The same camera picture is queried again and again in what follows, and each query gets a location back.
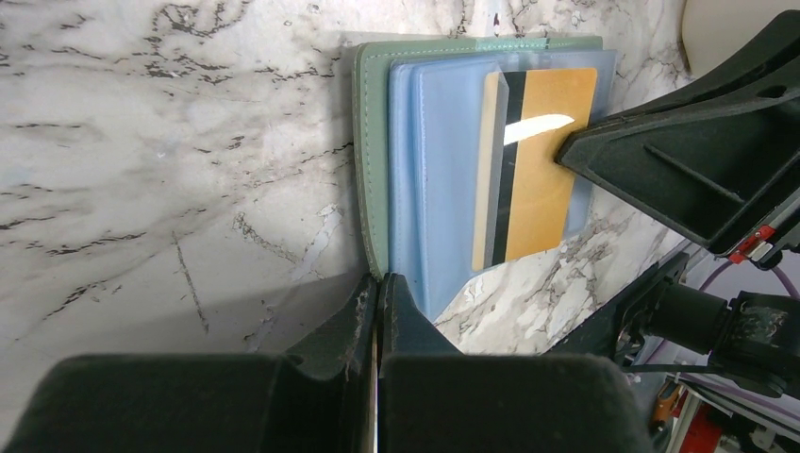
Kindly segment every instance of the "card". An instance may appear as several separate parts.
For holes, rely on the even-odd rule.
[[[555,156],[567,136],[589,122],[596,79],[593,68],[487,77],[475,201],[475,270],[561,242],[575,176],[556,164]],[[497,111],[501,85],[508,87],[505,115]],[[498,130],[501,119],[505,125]],[[490,142],[488,135],[490,155],[484,146]]]

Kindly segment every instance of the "red component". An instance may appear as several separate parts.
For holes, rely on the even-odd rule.
[[[753,236],[742,241],[738,247],[736,247],[736,251],[730,254],[727,257],[731,262],[734,264],[739,264],[740,262],[747,260],[747,254],[755,248],[756,245],[759,243],[770,239],[772,235],[775,234],[775,229],[769,225],[762,225]]]
[[[717,449],[723,437],[723,429],[709,421],[708,414],[711,411],[714,409],[706,403],[697,409],[680,446],[680,453],[714,453]]]

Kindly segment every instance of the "marble surface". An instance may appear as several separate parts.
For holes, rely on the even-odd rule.
[[[681,10],[666,0],[0,2],[0,439],[62,358],[277,351],[337,309],[365,270],[355,44],[598,34],[619,50],[613,102],[625,108],[687,82]],[[468,285],[440,329],[467,351],[544,350],[677,241],[607,194],[592,212],[591,229],[559,251]]]

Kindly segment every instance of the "wallet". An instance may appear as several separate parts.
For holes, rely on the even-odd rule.
[[[358,48],[353,76],[354,148],[358,207],[370,272],[389,272],[388,97],[389,70],[403,59],[559,49],[601,49],[599,37],[485,38],[414,42],[368,42]]]
[[[390,71],[389,269],[435,319],[474,270],[476,174],[487,75],[594,68],[591,119],[608,111],[614,51],[505,52],[394,63]],[[564,237],[585,225],[592,185],[573,187]]]

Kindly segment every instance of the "black stripe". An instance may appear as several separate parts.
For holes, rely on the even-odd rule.
[[[525,72],[503,73],[508,83],[508,115],[506,124],[522,119],[525,97]],[[511,217],[511,192],[514,188],[514,167],[517,162],[517,143],[503,147],[503,162],[500,166],[500,191],[497,201],[497,223],[494,229],[494,251],[492,265],[506,261],[508,245],[508,221]]]

